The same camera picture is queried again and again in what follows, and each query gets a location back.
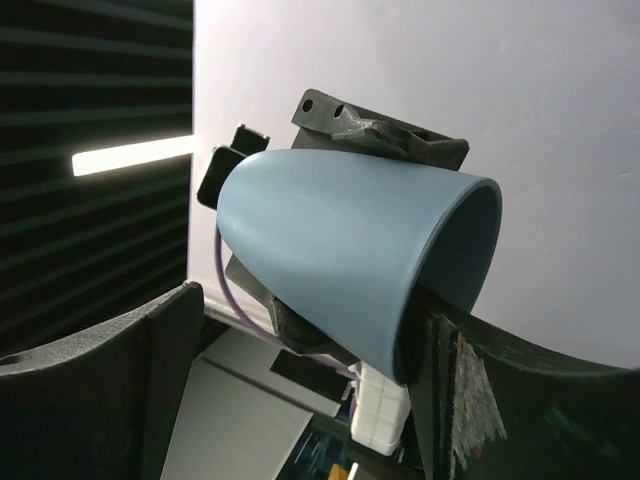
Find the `ceiling light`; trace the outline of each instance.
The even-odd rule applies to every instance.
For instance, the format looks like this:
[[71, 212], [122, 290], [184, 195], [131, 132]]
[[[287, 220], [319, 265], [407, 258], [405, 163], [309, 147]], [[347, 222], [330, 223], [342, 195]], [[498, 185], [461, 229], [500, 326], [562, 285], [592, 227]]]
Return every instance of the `ceiling light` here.
[[187, 135], [76, 153], [71, 157], [73, 174], [78, 177], [188, 155], [194, 146], [194, 136]]

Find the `blue plastic cup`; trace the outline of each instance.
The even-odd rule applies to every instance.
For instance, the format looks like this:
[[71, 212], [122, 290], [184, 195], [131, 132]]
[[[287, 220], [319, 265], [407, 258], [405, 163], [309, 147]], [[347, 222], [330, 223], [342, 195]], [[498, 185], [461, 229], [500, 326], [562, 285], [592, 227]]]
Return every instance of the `blue plastic cup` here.
[[414, 285], [471, 311], [501, 211], [490, 179], [368, 155], [276, 150], [233, 170], [217, 222], [274, 295], [402, 384], [398, 333]]

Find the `black plastic part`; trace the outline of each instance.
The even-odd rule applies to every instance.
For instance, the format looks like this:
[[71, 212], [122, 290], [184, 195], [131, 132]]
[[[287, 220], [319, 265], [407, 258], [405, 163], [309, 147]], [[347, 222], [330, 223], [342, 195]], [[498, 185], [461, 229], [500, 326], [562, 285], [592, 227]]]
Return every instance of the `black plastic part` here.
[[270, 370], [318, 395], [340, 403], [349, 379], [309, 357], [281, 350]]
[[203, 310], [187, 284], [0, 359], [2, 478], [159, 479]]
[[313, 89], [302, 96], [292, 122], [300, 131], [291, 148], [363, 153], [449, 170], [459, 170], [469, 152], [466, 140], [452, 139]]
[[401, 334], [426, 478], [640, 478], [640, 371], [562, 355], [416, 290]]
[[344, 365], [353, 365], [360, 361], [279, 298], [271, 296], [268, 310], [276, 335], [292, 351], [300, 355], [331, 355]]
[[202, 352], [207, 350], [230, 328], [231, 327], [226, 323], [220, 322], [214, 318], [209, 317], [208, 315], [205, 315], [195, 356], [197, 357]]
[[196, 198], [205, 207], [216, 210], [222, 185], [242, 160], [262, 152], [269, 145], [269, 137], [240, 124], [230, 147], [218, 146], [213, 150], [211, 162], [200, 183]]

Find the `purple cable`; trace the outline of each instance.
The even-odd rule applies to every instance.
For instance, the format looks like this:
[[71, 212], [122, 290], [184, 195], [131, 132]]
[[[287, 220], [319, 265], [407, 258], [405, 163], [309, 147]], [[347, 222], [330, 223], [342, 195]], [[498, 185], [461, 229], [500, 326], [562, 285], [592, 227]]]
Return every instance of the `purple cable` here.
[[[272, 333], [267, 332], [263, 328], [260, 327], [256, 322], [251, 320], [249, 315], [245, 313], [242, 307], [238, 304], [235, 297], [231, 293], [231, 289], [229, 288], [229, 284], [227, 283], [227, 277], [224, 274], [224, 268], [222, 267], [222, 234], [220, 233], [220, 229], [216, 224], [216, 235], [215, 235], [215, 263], [216, 263], [216, 274], [218, 275], [218, 282], [220, 283], [220, 289], [222, 290], [222, 294], [225, 299], [231, 306], [233, 312], [238, 316], [240, 321], [248, 328], [253, 330], [253, 332], [263, 340], [266, 340], [271, 343], [275, 343], [281, 348], [286, 348], [286, 346], [280, 341], [278, 337], [273, 335]], [[355, 375], [353, 375], [348, 368], [342, 363], [332, 360], [330, 358], [324, 357], [322, 355], [309, 355], [310, 358], [313, 358], [319, 363], [326, 365], [327, 367], [331, 367], [337, 370], [342, 375], [355, 379]]]

